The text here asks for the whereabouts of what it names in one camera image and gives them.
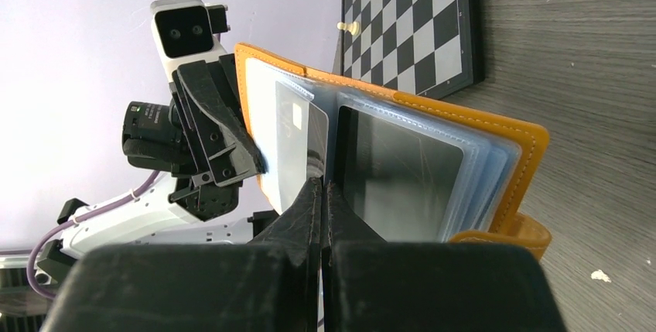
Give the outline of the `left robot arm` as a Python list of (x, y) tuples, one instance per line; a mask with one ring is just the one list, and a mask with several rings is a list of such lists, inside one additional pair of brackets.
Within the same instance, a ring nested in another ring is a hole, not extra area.
[(183, 64), (173, 72), (169, 104), (128, 105), (122, 152), (149, 177), (104, 203), (68, 200), (29, 254), (32, 288), (40, 288), (41, 274), (63, 281), (77, 260), (103, 245), (210, 221), (237, 207), (244, 181), (262, 174), (265, 161), (246, 129), (236, 63), (227, 54)]

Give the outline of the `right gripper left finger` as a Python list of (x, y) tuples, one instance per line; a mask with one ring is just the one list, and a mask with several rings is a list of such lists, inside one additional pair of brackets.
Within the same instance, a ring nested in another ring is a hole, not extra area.
[(318, 325), (323, 181), (308, 179), (292, 206), (249, 242), (272, 258), (265, 317), (273, 331), (315, 331)]

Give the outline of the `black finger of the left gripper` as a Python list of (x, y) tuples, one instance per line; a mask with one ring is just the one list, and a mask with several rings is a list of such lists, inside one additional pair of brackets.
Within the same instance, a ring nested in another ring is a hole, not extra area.
[(266, 170), (222, 72), (221, 62), (196, 61), (177, 68), (177, 111), (196, 167), (196, 186), (228, 187)]

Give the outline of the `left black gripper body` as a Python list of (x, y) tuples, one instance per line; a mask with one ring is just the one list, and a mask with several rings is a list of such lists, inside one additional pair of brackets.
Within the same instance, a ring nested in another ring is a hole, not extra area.
[(190, 180), (199, 202), (237, 202), (237, 140), (241, 105), (234, 63), (197, 61), (174, 70), (169, 89), (188, 150), (178, 174)]

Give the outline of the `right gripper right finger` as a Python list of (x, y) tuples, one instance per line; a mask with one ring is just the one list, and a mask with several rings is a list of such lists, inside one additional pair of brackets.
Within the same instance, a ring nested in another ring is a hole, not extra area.
[(342, 241), (382, 243), (384, 239), (366, 224), (348, 204), (342, 188), (328, 181), (323, 191), (323, 326), (325, 331), (339, 327), (338, 301), (334, 296), (337, 269), (333, 265), (335, 244)]

